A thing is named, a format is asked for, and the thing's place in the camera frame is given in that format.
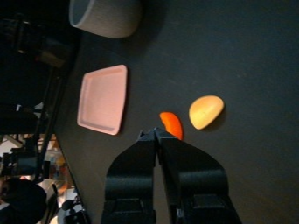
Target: yellow object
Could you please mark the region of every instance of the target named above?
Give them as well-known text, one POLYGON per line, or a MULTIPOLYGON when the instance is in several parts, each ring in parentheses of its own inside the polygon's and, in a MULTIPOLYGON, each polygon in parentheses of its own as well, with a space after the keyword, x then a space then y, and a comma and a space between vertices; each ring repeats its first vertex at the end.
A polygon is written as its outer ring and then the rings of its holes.
POLYGON ((201 130, 215 120, 224 108, 224 102, 216 95, 200 97, 191 105, 189 118, 195 129, 201 130))
POLYGON ((160 118, 162 121, 162 125, 165 130, 176 136, 180 140, 183 140, 183 126, 179 120, 179 117, 172 112, 160 113, 160 118))

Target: black table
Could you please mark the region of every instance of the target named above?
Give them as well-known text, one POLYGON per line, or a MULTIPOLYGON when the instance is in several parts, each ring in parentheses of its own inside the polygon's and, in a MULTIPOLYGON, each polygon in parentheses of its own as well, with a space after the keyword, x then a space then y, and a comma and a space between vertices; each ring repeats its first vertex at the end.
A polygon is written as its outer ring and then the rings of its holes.
MULTIPOLYGON (((140 130, 162 127, 161 111, 180 117, 183 140, 225 168, 243 222, 297 223, 297 9, 296 2, 152 0, 132 37, 82 33, 54 130, 92 223, 108 167, 140 130), (128 68, 125 111, 110 136, 77 125, 77 108, 84 73, 118 64, 128 68), (196 130, 188 109, 203 95, 217 95, 225 109, 196 130)), ((161 177, 156 184, 160 199, 161 177)))

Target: dark background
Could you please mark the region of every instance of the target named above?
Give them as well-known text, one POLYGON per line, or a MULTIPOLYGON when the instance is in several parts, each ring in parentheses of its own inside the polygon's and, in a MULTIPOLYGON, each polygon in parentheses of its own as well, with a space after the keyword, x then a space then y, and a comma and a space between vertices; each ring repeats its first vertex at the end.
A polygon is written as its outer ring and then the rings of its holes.
MULTIPOLYGON (((161 111, 180 117, 183 140, 225 168, 241 221, 297 223, 297 1, 146 0, 142 6, 129 38, 82 32, 54 127, 92 223, 100 223, 108 167, 140 130, 162 127, 161 111), (80 84, 85 73, 118 64, 128 68, 125 111, 109 136, 77 125, 80 84), (225 109, 196 130, 188 110, 203 95, 217 95, 225 109)), ((162 210, 157 223, 164 216, 162 210)))

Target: black table surface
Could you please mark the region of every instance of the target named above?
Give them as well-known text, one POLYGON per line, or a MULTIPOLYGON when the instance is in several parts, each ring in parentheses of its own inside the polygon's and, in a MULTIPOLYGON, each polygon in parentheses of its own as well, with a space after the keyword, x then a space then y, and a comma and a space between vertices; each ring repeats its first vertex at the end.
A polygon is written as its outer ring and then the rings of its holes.
POLYGON ((241 221, 297 223, 299 3, 148 0, 142 13, 129 38, 82 33, 54 126, 92 223, 100 223, 108 167, 140 130, 164 126, 162 111, 179 116, 183 141, 225 168, 241 221), (80 85, 85 73, 121 64, 125 109, 110 136, 77 125, 80 85), (204 95, 217 95, 225 109, 196 130, 188 111, 204 95))

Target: square plate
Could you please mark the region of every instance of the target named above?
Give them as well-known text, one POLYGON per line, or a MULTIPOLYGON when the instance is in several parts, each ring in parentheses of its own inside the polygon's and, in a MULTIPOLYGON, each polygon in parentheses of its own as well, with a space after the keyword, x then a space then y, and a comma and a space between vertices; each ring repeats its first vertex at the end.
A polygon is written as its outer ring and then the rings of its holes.
POLYGON ((126 67, 112 66, 86 73, 81 82, 77 124, 114 135, 126 97, 126 67))

